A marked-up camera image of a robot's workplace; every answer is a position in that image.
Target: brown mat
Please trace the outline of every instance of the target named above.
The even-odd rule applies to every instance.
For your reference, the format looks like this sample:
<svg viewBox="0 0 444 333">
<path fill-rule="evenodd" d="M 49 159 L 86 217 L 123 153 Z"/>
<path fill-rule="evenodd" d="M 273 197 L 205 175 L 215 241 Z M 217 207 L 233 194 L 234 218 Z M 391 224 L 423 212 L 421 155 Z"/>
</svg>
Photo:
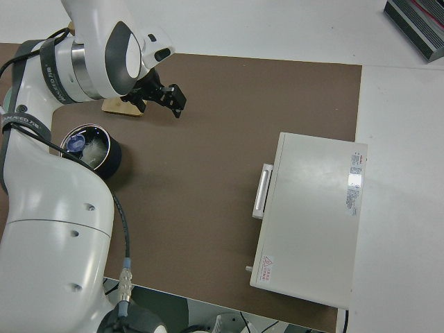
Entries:
<svg viewBox="0 0 444 333">
<path fill-rule="evenodd" d="M 0 46 L 0 62 L 16 46 Z M 188 98 L 182 118 L 153 103 L 138 119 L 101 101 L 58 110 L 53 140 L 97 123 L 121 143 L 109 181 L 126 211 L 134 283 L 333 332 L 336 309 L 250 287 L 260 221 L 251 217 L 262 164 L 282 131 L 352 141 L 361 67 L 174 55 L 159 67 Z M 1 98 L 5 93 L 1 81 Z M 0 221 L 6 196 L 0 194 Z M 117 278 L 123 236 L 116 216 L 106 275 Z"/>
</svg>

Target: blue object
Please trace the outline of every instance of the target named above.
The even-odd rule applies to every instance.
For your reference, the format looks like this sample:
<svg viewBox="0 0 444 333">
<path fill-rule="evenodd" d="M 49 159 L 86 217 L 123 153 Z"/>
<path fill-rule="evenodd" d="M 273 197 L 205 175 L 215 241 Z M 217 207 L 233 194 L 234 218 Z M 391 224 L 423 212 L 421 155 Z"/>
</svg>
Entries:
<svg viewBox="0 0 444 333">
<path fill-rule="evenodd" d="M 67 142 L 67 150 L 72 153 L 82 151 L 85 147 L 85 137 L 81 134 L 73 135 Z"/>
</svg>

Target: black band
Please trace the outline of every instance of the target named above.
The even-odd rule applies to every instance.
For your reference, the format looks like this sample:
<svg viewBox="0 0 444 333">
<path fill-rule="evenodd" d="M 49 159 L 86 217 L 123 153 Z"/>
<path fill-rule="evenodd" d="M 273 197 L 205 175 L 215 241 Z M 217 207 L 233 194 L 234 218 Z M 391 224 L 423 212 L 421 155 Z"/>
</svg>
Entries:
<svg viewBox="0 0 444 333">
<path fill-rule="evenodd" d="M 15 56 L 23 56 L 34 49 L 34 46 L 40 43 L 41 40 L 28 40 L 19 46 Z M 20 85 L 22 83 L 23 74 L 25 72 L 26 61 L 15 63 L 12 66 L 12 91 L 11 99 L 9 101 L 8 111 L 13 113 L 15 111 L 15 104 L 17 103 L 17 96 L 19 94 Z M 6 189 L 5 180 L 3 178 L 3 169 L 5 166 L 6 151 L 8 150 L 10 130 L 3 132 L 3 141 L 0 149 L 0 185 L 3 190 L 8 194 Z"/>
<path fill-rule="evenodd" d="M 10 128 L 12 123 L 29 128 L 35 134 L 51 141 L 51 131 L 37 118 L 27 113 L 6 113 L 1 116 L 1 131 Z"/>
<path fill-rule="evenodd" d="M 44 81 L 49 91 L 59 102 L 62 104 L 72 104 L 75 103 L 75 101 L 69 97 L 58 75 L 55 41 L 54 38 L 51 38 L 40 47 L 40 64 L 42 65 Z"/>
</svg>

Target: device handle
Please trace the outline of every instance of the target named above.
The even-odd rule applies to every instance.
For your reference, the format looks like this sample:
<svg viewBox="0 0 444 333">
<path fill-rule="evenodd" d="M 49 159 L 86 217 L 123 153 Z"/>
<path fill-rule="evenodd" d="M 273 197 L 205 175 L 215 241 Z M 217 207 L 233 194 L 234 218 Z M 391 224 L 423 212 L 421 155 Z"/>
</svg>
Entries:
<svg viewBox="0 0 444 333">
<path fill-rule="evenodd" d="M 264 163 L 261 178 L 259 180 L 259 186 L 257 187 L 255 206 L 253 208 L 253 217 L 259 220 L 264 218 L 266 195 L 268 193 L 268 186 L 270 185 L 272 171 L 273 165 Z"/>
</svg>

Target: metal rim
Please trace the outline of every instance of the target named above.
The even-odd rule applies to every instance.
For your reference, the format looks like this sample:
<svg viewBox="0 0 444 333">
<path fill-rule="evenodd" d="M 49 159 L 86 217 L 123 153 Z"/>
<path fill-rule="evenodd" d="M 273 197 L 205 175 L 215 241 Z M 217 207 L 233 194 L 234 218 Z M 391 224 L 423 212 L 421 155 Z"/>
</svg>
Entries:
<svg viewBox="0 0 444 333">
<path fill-rule="evenodd" d="M 93 170 L 97 170 L 97 169 L 100 168 L 100 167 L 102 166 L 102 164 L 106 161 L 106 159 L 108 158 L 108 156 L 109 156 L 109 154 L 110 154 L 110 150 L 111 150 L 111 136 L 110 136 L 110 134 L 107 132 L 107 130 L 104 129 L 102 126 L 100 126 L 100 125 L 96 125 L 95 123 L 86 123 L 86 124 L 84 124 L 84 125 L 80 125 L 80 126 L 74 128 L 73 130 L 71 130 L 71 131 L 70 131 L 70 132 L 69 132 L 69 133 L 63 138 L 62 143 L 61 143 L 60 146 L 61 146 L 63 149 L 66 149 L 65 144 L 67 143 L 68 139 L 73 135 L 73 133 L 74 133 L 74 132 L 77 132 L 77 131 L 79 131 L 79 130 L 82 130 L 82 129 L 84 129 L 84 128 L 88 128 L 88 127 L 96 127 L 96 128 L 98 128 L 99 130 L 102 130 L 102 131 L 105 133 L 105 135 L 106 135 L 106 139 L 107 139 L 107 141 L 108 141 L 108 149 L 106 150 L 106 155 L 105 155 L 105 157 L 103 158 L 102 162 L 100 162 L 100 164 L 99 164 L 98 166 L 96 166 L 96 167 L 93 169 Z"/>
</svg>

